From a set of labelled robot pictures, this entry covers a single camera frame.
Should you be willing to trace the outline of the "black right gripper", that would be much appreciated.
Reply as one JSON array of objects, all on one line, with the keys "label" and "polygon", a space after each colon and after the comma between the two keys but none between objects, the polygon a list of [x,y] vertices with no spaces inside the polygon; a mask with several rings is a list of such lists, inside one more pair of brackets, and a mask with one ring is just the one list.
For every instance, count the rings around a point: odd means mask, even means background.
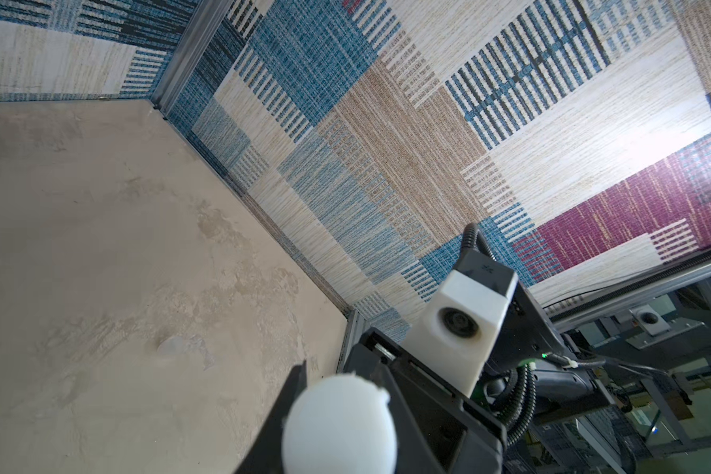
[{"label": "black right gripper", "polygon": [[397,473],[501,473],[507,430],[491,413],[371,328],[342,349],[343,373],[390,395]]}]

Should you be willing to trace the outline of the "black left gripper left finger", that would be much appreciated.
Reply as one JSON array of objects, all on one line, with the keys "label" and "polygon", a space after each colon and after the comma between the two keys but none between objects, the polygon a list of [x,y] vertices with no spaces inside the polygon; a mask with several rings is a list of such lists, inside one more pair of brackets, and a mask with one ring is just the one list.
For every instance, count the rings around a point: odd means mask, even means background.
[{"label": "black left gripper left finger", "polygon": [[292,405],[307,387],[306,361],[294,365],[276,397],[261,430],[245,455],[236,474],[284,473],[282,465],[282,435],[284,422]]}]

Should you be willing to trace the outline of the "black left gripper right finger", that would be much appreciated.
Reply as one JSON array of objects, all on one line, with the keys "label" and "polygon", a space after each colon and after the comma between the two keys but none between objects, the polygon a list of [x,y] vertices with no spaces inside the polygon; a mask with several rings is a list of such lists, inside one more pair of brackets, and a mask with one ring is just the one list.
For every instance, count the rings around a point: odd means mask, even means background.
[{"label": "black left gripper right finger", "polygon": [[413,417],[409,406],[403,396],[397,382],[390,371],[373,371],[369,375],[380,388],[384,388],[390,395],[388,402],[389,412],[395,426],[397,440],[397,464],[396,473],[409,473],[411,464],[411,434]]}]

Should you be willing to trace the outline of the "white glue stick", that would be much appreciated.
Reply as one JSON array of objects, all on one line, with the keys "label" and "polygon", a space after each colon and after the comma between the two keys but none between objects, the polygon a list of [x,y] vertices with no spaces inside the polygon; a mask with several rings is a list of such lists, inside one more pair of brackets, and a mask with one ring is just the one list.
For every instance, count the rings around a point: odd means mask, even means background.
[{"label": "white glue stick", "polygon": [[384,388],[336,374],[306,388],[284,422],[286,473],[392,473],[395,426]]}]

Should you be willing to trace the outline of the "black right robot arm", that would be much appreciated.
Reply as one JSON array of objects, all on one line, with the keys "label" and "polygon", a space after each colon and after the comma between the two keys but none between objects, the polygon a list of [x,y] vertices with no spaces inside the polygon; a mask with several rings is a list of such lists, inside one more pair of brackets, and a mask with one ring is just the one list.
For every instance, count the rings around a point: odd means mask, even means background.
[{"label": "black right robot arm", "polygon": [[367,330],[345,370],[385,388],[400,473],[502,473],[530,426],[612,404],[514,270],[465,249],[402,342]]}]

